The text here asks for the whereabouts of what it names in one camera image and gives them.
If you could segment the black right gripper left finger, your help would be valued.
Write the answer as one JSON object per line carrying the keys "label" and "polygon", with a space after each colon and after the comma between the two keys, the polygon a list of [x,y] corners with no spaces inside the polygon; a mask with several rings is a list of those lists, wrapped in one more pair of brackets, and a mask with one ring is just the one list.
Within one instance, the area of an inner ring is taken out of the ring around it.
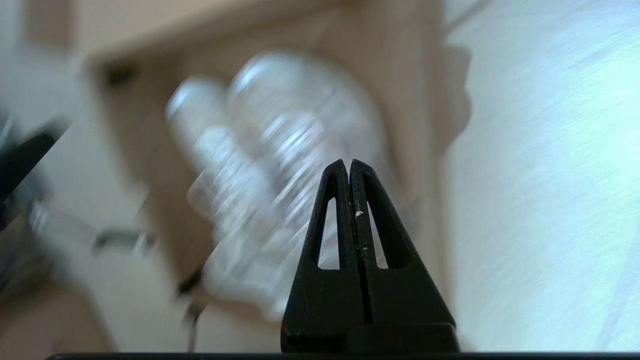
{"label": "black right gripper left finger", "polygon": [[[356,208],[354,191],[343,160],[322,172],[281,322],[284,353],[342,353],[346,333],[370,319],[365,264],[372,255],[371,233],[358,229],[369,219]],[[330,201],[336,209],[338,269],[320,267]]]}

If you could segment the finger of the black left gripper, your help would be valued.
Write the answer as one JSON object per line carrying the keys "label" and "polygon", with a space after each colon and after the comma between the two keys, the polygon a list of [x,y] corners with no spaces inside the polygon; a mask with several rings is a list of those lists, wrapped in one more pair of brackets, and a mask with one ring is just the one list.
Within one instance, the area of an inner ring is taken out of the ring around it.
{"label": "finger of the black left gripper", "polygon": [[5,219],[7,199],[16,188],[34,170],[60,137],[69,129],[67,121],[60,118],[51,120],[46,125],[32,132],[27,139],[3,152],[0,157],[0,200],[1,225],[6,226]]}

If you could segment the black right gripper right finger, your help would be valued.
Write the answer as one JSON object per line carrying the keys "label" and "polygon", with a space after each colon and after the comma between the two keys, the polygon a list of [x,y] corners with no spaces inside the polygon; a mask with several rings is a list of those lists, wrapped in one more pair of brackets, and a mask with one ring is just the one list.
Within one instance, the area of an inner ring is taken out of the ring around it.
{"label": "black right gripper right finger", "polygon": [[377,173],[355,159],[350,164],[349,183],[366,320],[455,326]]}

